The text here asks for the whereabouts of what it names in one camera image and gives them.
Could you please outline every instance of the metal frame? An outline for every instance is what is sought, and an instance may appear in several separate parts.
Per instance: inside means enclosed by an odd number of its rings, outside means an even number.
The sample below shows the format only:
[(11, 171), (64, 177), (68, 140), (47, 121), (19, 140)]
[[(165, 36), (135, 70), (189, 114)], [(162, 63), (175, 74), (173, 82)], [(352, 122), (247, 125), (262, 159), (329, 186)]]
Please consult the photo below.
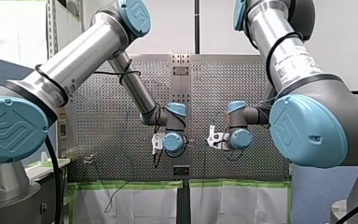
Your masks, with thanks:
[[(195, 87), (194, 82), (197, 82), (197, 73), (200, 72), (200, 69), (202, 68), (203, 64), (209, 63), (208, 65), (210, 67), (214, 67), (216, 65), (213, 65), (214, 63), (232, 63), (233, 66), (238, 66), (238, 64), (242, 64), (244, 62), (250, 64), (251, 70), (249, 71), (253, 71), (252, 69), (254, 69), (257, 73), (260, 73), (260, 76), (258, 74), (253, 75), (253, 78), (257, 77), (258, 80), (255, 83), (255, 88), (257, 89), (257, 96), (253, 97), (253, 101), (255, 100), (261, 100), (261, 97), (264, 93), (264, 89), (265, 89), (265, 84), (267, 83), (267, 81), (265, 80), (265, 76), (264, 75), (264, 63), (262, 62), (262, 60), (260, 59), (259, 56), (235, 56), (235, 55), (187, 55), (187, 54), (175, 54), (175, 55), (132, 55), (131, 56), (133, 58), (133, 62), (134, 64), (137, 63), (153, 63), (153, 62), (165, 62), (167, 63), (167, 66), (170, 67), (171, 70), (171, 74), (170, 74), (170, 82), (171, 82), (171, 87), (170, 87), (170, 92), (162, 92), (164, 91), (163, 89), (158, 89), (158, 90), (151, 90), (152, 94), (164, 94), (163, 98), (164, 98), (164, 102), (161, 102), (160, 100), (160, 96), (157, 99), (157, 102), (160, 103), (161, 105), (164, 105), (168, 102), (181, 102), (181, 103), (185, 103), (187, 104), (187, 108), (188, 108), (188, 116), (186, 117), (186, 121), (187, 121), (187, 128), (186, 128), (186, 135), (188, 136), (188, 140), (189, 140), (189, 146), (187, 149), (187, 152), (183, 155), (182, 158), (178, 158), (178, 159), (174, 159), (171, 160), (167, 157), (163, 157), (161, 159), (161, 165), (160, 168), (158, 168), (157, 170), (150, 170), (150, 172), (161, 172), (160, 176), (157, 177), (136, 177), (135, 180), (139, 180), (139, 181), (155, 181), (155, 180), (173, 180), (173, 179), (179, 179), (179, 180), (188, 180), (189, 178), (191, 179), (203, 179), (203, 178), (232, 178), (232, 179), (253, 179), (253, 180), (262, 180), (262, 181), (289, 181), (291, 179), (291, 176), (289, 174), (289, 162), (287, 160), (285, 160), (282, 156), (280, 156), (278, 150), (275, 150), (275, 148), (273, 147), (273, 143), (272, 140), (269, 138), (269, 132), (267, 130), (265, 130), (264, 128), (260, 127), (260, 126), (254, 126), (251, 127), (251, 130), (253, 130), (254, 132), (257, 133), (257, 135), (255, 136), (256, 138), (256, 142), (260, 143), (260, 140), (262, 140), (262, 145), (258, 145), (258, 149), (263, 148), (263, 147), (268, 147), (269, 150), (267, 151), (267, 157), (273, 157), (276, 158), (276, 163), (273, 163), (272, 165), (268, 166), (266, 164), (263, 163), (258, 163), (258, 168), (257, 169), (263, 169), (265, 168), (264, 166), (267, 166), (267, 170), (266, 170), (266, 175), (247, 175), (250, 173), (241, 173), (241, 171), (238, 172), (238, 170), (234, 170), (234, 173), (229, 174), (229, 173), (224, 173), (222, 172), (223, 175), (217, 175), (217, 176), (211, 176), (211, 175), (203, 175), (200, 172), (200, 169), (202, 169), (202, 164), (200, 163), (200, 160), (202, 160), (200, 158), (200, 156), (204, 155), (205, 156), (211, 156), (211, 153), (207, 153), (207, 150), (197, 150), (197, 147), (200, 146), (200, 139), (204, 136), (200, 136), (202, 133), (198, 132), (195, 133), (195, 128), (197, 129), (197, 127), (192, 127), (192, 124), (196, 121), (195, 119), (198, 119), (200, 117), (205, 117), (208, 115), (200, 115), (200, 114), (194, 114), (195, 111), (192, 111), (191, 108), (193, 108), (193, 103), (194, 103), (194, 99), (196, 97), (196, 91), (197, 87)], [(188, 68), (188, 74), (186, 75), (178, 75), (175, 74), (175, 67), (182, 67), (182, 71), (183, 67), (187, 67)], [(144, 80), (146, 86), (150, 85), (150, 82), (156, 81), (153, 80), (153, 78), (149, 78), (147, 79), (147, 77), (145, 77), (147, 75), (143, 75), (142, 79)], [(131, 99), (127, 99), (128, 94), (126, 92), (124, 92), (123, 88), (121, 88), (119, 85), (117, 85), (115, 83), (116, 86), (112, 87), (112, 88), (116, 88), (117, 94), (123, 94), (123, 97), (126, 97), (126, 102), (127, 104), (133, 105), (133, 102), (131, 101)], [(136, 129), (138, 125), (141, 125), (141, 122), (139, 122), (138, 120), (138, 112), (135, 106), (131, 106), (131, 108), (133, 109), (131, 111), (131, 124), (132, 125), (136, 125)], [(226, 109), (226, 105), (223, 105), (223, 107), (219, 107), (218, 110), (219, 112), (221, 112), (222, 116), (219, 116), (219, 119), (221, 119), (219, 122), (224, 124), (225, 120), (226, 120), (226, 116), (224, 114), (226, 114), (225, 112)], [(68, 150), (68, 156), (71, 159), (77, 159), (77, 161), (74, 161), (73, 166), (78, 166), (78, 165), (82, 165), (82, 158), (79, 158), (76, 153), (77, 153), (77, 149), (76, 149), (76, 143), (75, 143), (75, 139), (74, 139), (74, 121), (73, 121), (73, 117), (71, 115), (73, 115), (74, 113), (74, 109), (73, 109), (73, 105), (72, 103), (69, 104), (66, 107), (66, 111), (67, 111), (67, 150)], [(150, 138), (152, 136), (152, 128), (145, 128), (146, 132), (150, 132)], [(149, 158), (149, 151), (146, 149), (145, 150), (146, 153), (145, 155), (146, 158), (144, 158), (143, 160), (147, 160), (147, 158)], [(261, 157), (262, 155), (260, 155), (260, 153), (264, 153), (264, 151), (260, 151), (258, 152), (258, 150), (255, 153), (259, 153), (259, 154), (255, 154), (254, 156), (256, 157)], [(223, 164), (225, 165), (225, 167), (227, 167), (227, 162), (223, 162), (223, 163), (214, 163), (216, 161), (210, 161), (208, 162), (208, 164), (204, 164), (205, 166), (207, 166), (207, 168), (203, 168), (203, 169), (209, 169), (211, 170), (211, 165), (214, 166), (216, 164)], [(279, 171), (279, 167), (275, 167), (274, 164), (281, 164), (282, 165), (282, 171)], [(248, 163), (236, 163), (235, 167), (239, 167), (241, 169), (244, 169), (244, 167), (246, 167), (246, 164)], [(190, 166), (189, 170), (190, 170), (190, 174), (189, 175), (174, 175), (172, 168), (174, 166)], [(90, 181), (93, 178), (86, 178), (83, 179), (81, 181)]]

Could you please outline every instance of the blue end cap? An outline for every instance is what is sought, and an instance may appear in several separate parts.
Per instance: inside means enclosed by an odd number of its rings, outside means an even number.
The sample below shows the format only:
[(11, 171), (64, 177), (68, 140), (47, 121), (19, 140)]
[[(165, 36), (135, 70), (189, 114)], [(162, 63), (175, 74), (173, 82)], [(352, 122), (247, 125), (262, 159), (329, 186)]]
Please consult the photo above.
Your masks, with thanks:
[(119, 10), (124, 22), (138, 37), (150, 31), (150, 15), (142, 0), (120, 0)]
[(233, 101), (228, 104), (228, 114), (236, 110), (246, 107), (247, 104), (244, 101)]
[(252, 134), (245, 129), (238, 129), (230, 138), (231, 146), (233, 149), (245, 150), (252, 144)]
[(295, 164), (331, 168), (344, 162), (348, 141), (338, 119), (304, 95), (287, 95), (272, 107), (269, 122), (276, 147)]
[(178, 133), (167, 133), (164, 136), (162, 145), (170, 152), (177, 152), (183, 148), (184, 143), (183, 137)]
[(0, 163), (31, 156), (48, 135), (48, 119), (33, 103), (0, 97)]
[(237, 0), (234, 11), (234, 30), (243, 31), (243, 21), (245, 19), (246, 1)]
[(167, 109), (179, 116), (186, 116), (186, 105), (179, 103), (169, 103)]

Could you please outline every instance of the black cable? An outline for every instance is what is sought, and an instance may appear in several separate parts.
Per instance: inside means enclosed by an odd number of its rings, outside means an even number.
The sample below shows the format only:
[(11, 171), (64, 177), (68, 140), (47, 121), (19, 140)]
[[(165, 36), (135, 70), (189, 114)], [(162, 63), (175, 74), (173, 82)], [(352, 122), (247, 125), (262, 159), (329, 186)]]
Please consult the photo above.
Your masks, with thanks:
[(237, 156), (237, 158), (232, 158), (232, 157), (229, 157), (226, 155), (225, 151), (223, 152), (223, 156), (228, 160), (228, 161), (239, 161), (240, 158), (242, 158), (243, 154), (245, 153), (245, 150), (241, 150), (241, 153), (240, 155)]
[(342, 219), (340, 219), (339, 221), (336, 222), (336, 224), (344, 224), (346, 221), (348, 221), (349, 219), (351, 219), (353, 216), (355, 216), (356, 214), (358, 214), (358, 206), (355, 207), (353, 210), (351, 210), (347, 215), (345, 215), (345, 217), (343, 217)]
[(156, 169), (158, 168), (159, 162), (161, 161), (162, 151), (164, 151), (164, 148), (159, 152), (157, 163), (156, 163), (157, 154), (153, 155), (153, 164), (154, 164)]
[(126, 67), (124, 68), (124, 72), (123, 73), (112, 73), (112, 72), (102, 72), (102, 71), (95, 71), (94, 74), (103, 74), (103, 75), (112, 75), (112, 76), (120, 76), (120, 78), (118, 79), (118, 83), (120, 83), (120, 85), (123, 85), (123, 78), (126, 75), (130, 75), (130, 74), (135, 74), (137, 76), (141, 75), (140, 71), (129, 71), (130, 66), (132, 64), (132, 59), (129, 59), (129, 61), (126, 64)]
[(274, 88), (275, 88), (275, 86), (272, 81), (271, 72), (269, 69), (270, 64), (271, 64), (272, 55), (274, 54), (275, 49), (277, 47), (279, 47), (283, 41), (285, 41), (286, 39), (289, 39), (289, 38), (294, 38), (294, 37), (298, 37), (299, 39), (301, 39), (301, 41), (303, 40), (303, 35), (300, 32), (297, 32), (297, 31), (290, 32), (289, 34), (280, 37), (268, 52), (267, 59), (266, 59), (266, 73), (267, 73), (267, 78), (268, 78), (269, 83)]
[(111, 72), (95, 71), (94, 74), (103, 74), (103, 75), (112, 75), (112, 76), (135, 74), (137, 76), (140, 76), (141, 72), (140, 71), (130, 71), (130, 72), (126, 72), (126, 73), (111, 73)]
[(154, 129), (154, 133), (157, 133), (159, 130), (159, 125), (158, 122), (161, 120), (161, 105), (159, 103), (156, 103), (156, 106), (158, 107), (157, 112), (155, 113), (155, 129)]
[(54, 147), (51, 144), (50, 138), (47, 136), (45, 140), (46, 147), (48, 148), (48, 154), (51, 157), (51, 163), (53, 164), (53, 172), (54, 172), (54, 183), (55, 183), (55, 193), (56, 193), (56, 210), (55, 210), (55, 218), (54, 223), (61, 223), (61, 210), (62, 210), (62, 182), (60, 175), (60, 167), (58, 165), (58, 160), (54, 152)]
[[(128, 108), (127, 108), (127, 114), (126, 114), (126, 125), (125, 125), (125, 132), (124, 134), (127, 135), (127, 131), (128, 131), (128, 124), (129, 124), (129, 115), (130, 115), (130, 112), (128, 111)], [(135, 178), (135, 165), (134, 165), (134, 161), (132, 159), (131, 156), (129, 156), (127, 154), (127, 152), (124, 150), (124, 138), (121, 138), (121, 148), (120, 148), (120, 151), (124, 154), (124, 156), (126, 157), (127, 160), (129, 160), (130, 162), (130, 165), (131, 165), (131, 171), (132, 171), (132, 174), (131, 174), (131, 179), (126, 181), (123, 185), (121, 185), (118, 189), (116, 189), (112, 195), (110, 195), (110, 191), (108, 189), (108, 187), (106, 187), (107, 189), (107, 194), (108, 194), (108, 197), (109, 197), (109, 204), (105, 207), (105, 210), (104, 212), (105, 213), (109, 213), (111, 210), (112, 210), (112, 207), (113, 207), (113, 197), (121, 190), (123, 189), (124, 187), (126, 187), (134, 178)]]

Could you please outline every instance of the wire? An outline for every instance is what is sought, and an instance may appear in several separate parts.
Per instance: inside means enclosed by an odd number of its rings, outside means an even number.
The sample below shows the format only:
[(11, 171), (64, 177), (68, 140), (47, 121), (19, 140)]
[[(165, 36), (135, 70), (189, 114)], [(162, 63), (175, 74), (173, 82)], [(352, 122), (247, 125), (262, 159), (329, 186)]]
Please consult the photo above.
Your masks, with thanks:
[(239, 161), (239, 160), (242, 158), (242, 156), (243, 156), (244, 153), (245, 153), (245, 150), (241, 150), (240, 155), (238, 155), (236, 158), (232, 158), (232, 157), (229, 157), (229, 156), (227, 155), (227, 153), (225, 153), (225, 151), (224, 151), (224, 152), (223, 152), (223, 156), (224, 156), (228, 161)]
[(129, 61), (126, 64), (126, 67), (124, 68), (124, 72), (123, 73), (112, 73), (112, 72), (103, 72), (103, 71), (95, 71), (94, 74), (103, 74), (103, 75), (111, 75), (111, 76), (120, 76), (120, 78), (118, 79), (118, 83), (120, 83), (120, 85), (123, 85), (123, 78), (126, 75), (137, 75), (140, 76), (141, 72), (140, 71), (129, 71), (130, 66), (132, 64), (132, 59), (129, 59)]
[(156, 103), (156, 106), (158, 107), (158, 110), (157, 110), (157, 112), (155, 114), (155, 123), (156, 123), (156, 125), (155, 125), (155, 129), (154, 129), (154, 133), (158, 133), (158, 130), (159, 130), (159, 127), (160, 127), (158, 125), (158, 123), (161, 120), (161, 105), (159, 103)]
[[(125, 125), (124, 134), (126, 134), (126, 133), (127, 133), (127, 130), (128, 130), (128, 126), (129, 126), (129, 115), (130, 115), (130, 112), (128, 111), (128, 108), (127, 108), (126, 125)], [(107, 191), (108, 197), (109, 197), (109, 204), (105, 207), (105, 210), (104, 210), (105, 213), (109, 213), (109, 212), (112, 210), (112, 207), (113, 207), (113, 197), (114, 197), (121, 189), (123, 189), (124, 187), (126, 187), (126, 185), (128, 185), (128, 184), (135, 178), (135, 164), (134, 164), (134, 161), (133, 161), (132, 157), (129, 156), (129, 155), (127, 154), (127, 152), (124, 150), (123, 145), (124, 145), (124, 138), (121, 138), (121, 148), (120, 148), (120, 151), (124, 154), (124, 156), (126, 157), (126, 159), (130, 162), (131, 170), (132, 170), (132, 177), (131, 177), (131, 180), (126, 181), (120, 188), (118, 188), (117, 190), (115, 190), (115, 192), (113, 192), (112, 195), (110, 195), (110, 191), (109, 191), (109, 190)]]
[(103, 74), (103, 75), (111, 75), (111, 76), (122, 76), (122, 75), (135, 74), (137, 76), (140, 76), (141, 72), (140, 71), (130, 71), (130, 72), (125, 72), (125, 73), (111, 73), (111, 72), (95, 71), (94, 74)]
[(355, 207), (353, 210), (351, 210), (347, 215), (345, 215), (345, 217), (343, 217), (342, 219), (340, 219), (339, 221), (336, 222), (336, 224), (344, 224), (346, 221), (348, 221), (349, 219), (351, 219), (353, 216), (355, 216), (356, 214), (358, 214), (358, 206)]
[(156, 169), (158, 168), (159, 162), (161, 160), (162, 151), (164, 151), (164, 148), (159, 152), (157, 163), (156, 163), (157, 154), (153, 155), (153, 164), (154, 164)]
[(58, 165), (58, 160), (55, 155), (54, 147), (51, 144), (50, 138), (47, 136), (45, 140), (46, 148), (48, 149), (48, 154), (51, 157), (51, 163), (53, 164), (53, 172), (54, 172), (54, 183), (55, 183), (55, 191), (56, 191), (56, 210), (55, 210), (55, 218), (54, 223), (61, 223), (61, 210), (62, 210), (62, 181), (60, 175), (60, 167)]

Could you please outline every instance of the perforated metal panel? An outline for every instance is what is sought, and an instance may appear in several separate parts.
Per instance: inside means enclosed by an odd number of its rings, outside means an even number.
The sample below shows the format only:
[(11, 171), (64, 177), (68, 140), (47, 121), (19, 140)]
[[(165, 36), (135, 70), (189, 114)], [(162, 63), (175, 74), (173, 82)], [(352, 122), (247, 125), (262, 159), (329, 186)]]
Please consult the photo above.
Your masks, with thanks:
[(224, 152), (209, 148), (209, 126), (218, 132), (227, 127), (227, 105), (245, 100), (256, 105), (263, 96), (267, 78), (265, 64), (257, 56), (191, 56), (191, 130), (192, 178), (240, 178), (285, 180), (288, 162), (272, 143), (269, 130), (250, 126), (254, 142), (238, 161), (238, 151)]
[[(132, 58), (158, 103), (166, 105), (173, 93), (177, 95), (181, 88), (175, 85), (183, 83), (172, 81), (175, 79), (172, 79), (171, 55)], [(190, 164), (188, 178), (286, 180), (288, 162), (273, 146), (269, 130), (263, 127), (250, 128), (255, 142), (238, 161), (228, 161), (225, 152), (209, 148), (205, 140), (211, 124), (216, 125), (219, 132), (227, 127), (229, 102), (246, 100), (249, 105), (255, 105), (262, 98), (267, 81), (261, 59), (192, 55), (189, 65), (190, 146), (185, 160), (172, 161), (163, 155), (155, 169), (151, 156), (153, 127), (140, 122), (136, 106), (118, 84), (117, 77), (94, 75), (79, 88), (67, 110), (68, 148), (76, 152), (76, 160), (70, 166), (70, 179), (171, 180), (172, 166), (181, 162)], [(112, 72), (108, 64), (99, 70)], [(90, 155), (95, 156), (95, 162), (84, 164), (83, 159)], [(134, 175), (129, 157), (133, 159)]]
[[(134, 68), (142, 71), (142, 81), (156, 102), (166, 105), (171, 86), (171, 56), (132, 58)], [(108, 63), (98, 71), (114, 72)], [(73, 95), (68, 119), (69, 129), (73, 130), (68, 133), (69, 148), (76, 152), (69, 172), (72, 181), (172, 180), (171, 160), (161, 160), (158, 169), (154, 168), (153, 127), (141, 123), (139, 111), (118, 83), (118, 77), (89, 78)], [(94, 163), (84, 164), (83, 159), (90, 155), (94, 155)]]

